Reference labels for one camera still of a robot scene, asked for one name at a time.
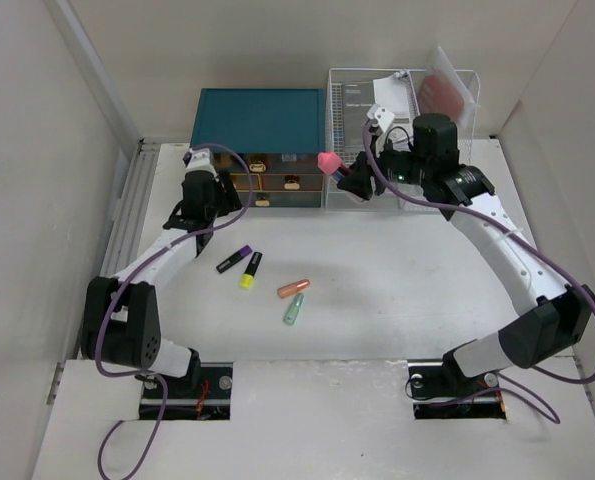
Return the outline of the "teal drawer organizer box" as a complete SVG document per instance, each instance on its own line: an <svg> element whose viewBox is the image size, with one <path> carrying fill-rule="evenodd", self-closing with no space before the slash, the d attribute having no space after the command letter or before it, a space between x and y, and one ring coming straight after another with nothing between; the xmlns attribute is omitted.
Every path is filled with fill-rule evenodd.
<svg viewBox="0 0 595 480"><path fill-rule="evenodd" d="M210 143L242 201L257 208L319 208L324 176L321 89L204 88L191 144Z"/></svg>

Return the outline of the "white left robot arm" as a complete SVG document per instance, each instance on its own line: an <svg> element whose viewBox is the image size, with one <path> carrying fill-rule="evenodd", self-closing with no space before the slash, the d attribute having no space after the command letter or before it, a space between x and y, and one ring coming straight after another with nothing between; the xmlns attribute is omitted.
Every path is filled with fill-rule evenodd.
<svg viewBox="0 0 595 480"><path fill-rule="evenodd" d="M230 174L209 167L187 171L182 200L150 248L111 277L88 285L81 333L84 358L166 376L178 396L200 387L195 350L162 337L157 292L199 256L211 240L214 222L242 209Z"/></svg>

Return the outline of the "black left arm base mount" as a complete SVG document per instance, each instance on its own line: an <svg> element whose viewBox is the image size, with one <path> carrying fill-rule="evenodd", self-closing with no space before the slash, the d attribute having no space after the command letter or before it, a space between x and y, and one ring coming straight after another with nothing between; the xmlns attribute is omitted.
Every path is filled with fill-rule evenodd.
<svg viewBox="0 0 595 480"><path fill-rule="evenodd" d="M163 376L168 386L164 420L222 421L230 419L232 363L203 363L189 378ZM155 420L162 405L163 387L153 375L137 375L142 382L140 420Z"/></svg>

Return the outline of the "orange translucent capsule tube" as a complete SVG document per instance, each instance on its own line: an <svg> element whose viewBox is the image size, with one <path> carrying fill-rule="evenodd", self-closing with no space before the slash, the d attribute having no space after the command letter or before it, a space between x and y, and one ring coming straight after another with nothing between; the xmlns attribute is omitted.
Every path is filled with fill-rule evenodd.
<svg viewBox="0 0 595 480"><path fill-rule="evenodd" d="M302 292L311 285L308 279L301 279L290 284L284 285L277 289L277 295L279 298L284 299L297 293Z"/></svg>

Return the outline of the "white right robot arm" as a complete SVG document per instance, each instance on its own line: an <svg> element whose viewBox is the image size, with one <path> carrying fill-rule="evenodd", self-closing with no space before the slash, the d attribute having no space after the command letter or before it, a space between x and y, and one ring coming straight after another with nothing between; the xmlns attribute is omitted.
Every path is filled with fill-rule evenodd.
<svg viewBox="0 0 595 480"><path fill-rule="evenodd" d="M517 314L498 331L446 352L427 379L432 395L457 396L485 375L511 367L537 369L577 344L595 318L594 293L530 245L489 178L461 162L456 124L441 113L418 116L405 134L405 150L389 138L395 128L384 109L366 115L363 149L354 163L332 167L321 158L321 170L362 201L390 191L438 210L480 253Z"/></svg>

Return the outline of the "grey Canon setup guide booklet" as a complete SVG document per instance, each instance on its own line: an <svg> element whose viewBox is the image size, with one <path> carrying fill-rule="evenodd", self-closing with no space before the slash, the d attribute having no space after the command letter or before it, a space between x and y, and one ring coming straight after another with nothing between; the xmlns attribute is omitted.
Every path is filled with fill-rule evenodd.
<svg viewBox="0 0 595 480"><path fill-rule="evenodd" d="M388 77L364 82L342 84L342 118L344 146L361 146L361 130L367 112L377 103L395 115L395 126L412 130L412 121L417 116L411 100L412 87L407 71L398 71Z"/></svg>

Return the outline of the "colourful pen bundle pouch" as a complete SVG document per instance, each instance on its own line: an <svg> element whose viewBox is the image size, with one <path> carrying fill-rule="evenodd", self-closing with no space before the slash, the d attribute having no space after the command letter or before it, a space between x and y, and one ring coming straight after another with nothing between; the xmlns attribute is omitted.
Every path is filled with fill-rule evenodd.
<svg viewBox="0 0 595 480"><path fill-rule="evenodd" d="M352 173L351 169L335 152L321 152L317 155L318 168L327 176L339 182Z"/></svg>

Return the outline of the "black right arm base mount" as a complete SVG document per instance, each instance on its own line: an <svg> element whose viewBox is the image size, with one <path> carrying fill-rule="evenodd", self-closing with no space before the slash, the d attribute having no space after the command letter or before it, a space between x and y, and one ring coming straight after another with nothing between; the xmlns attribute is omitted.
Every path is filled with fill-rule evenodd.
<svg viewBox="0 0 595 480"><path fill-rule="evenodd" d="M405 392L412 400L416 420L505 420L499 378L487 372L469 378L442 360L407 363Z"/></svg>

